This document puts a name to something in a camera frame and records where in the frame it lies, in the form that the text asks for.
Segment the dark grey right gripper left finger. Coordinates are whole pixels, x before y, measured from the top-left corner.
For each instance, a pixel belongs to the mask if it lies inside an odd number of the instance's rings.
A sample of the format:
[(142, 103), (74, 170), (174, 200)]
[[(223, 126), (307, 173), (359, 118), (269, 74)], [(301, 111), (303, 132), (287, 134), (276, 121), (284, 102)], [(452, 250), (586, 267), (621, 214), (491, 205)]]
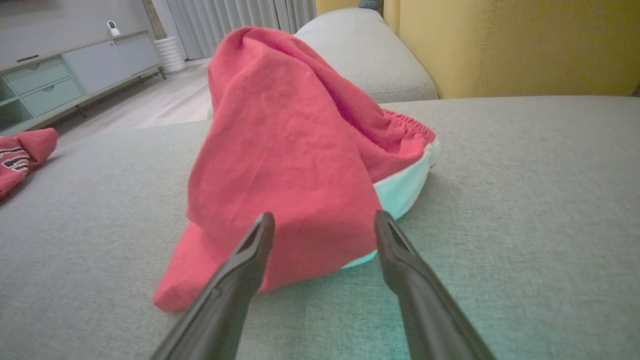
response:
[(260, 214), (169, 331), (153, 360), (234, 360), (250, 301), (274, 244), (275, 218)]

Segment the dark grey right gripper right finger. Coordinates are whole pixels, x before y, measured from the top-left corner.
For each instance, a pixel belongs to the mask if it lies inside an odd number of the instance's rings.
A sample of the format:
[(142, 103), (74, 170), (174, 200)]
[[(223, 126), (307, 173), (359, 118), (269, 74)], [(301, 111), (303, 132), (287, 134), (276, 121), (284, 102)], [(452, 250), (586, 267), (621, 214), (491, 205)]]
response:
[(441, 280), (385, 210), (374, 216), (382, 276), (398, 298), (413, 360), (493, 360)]

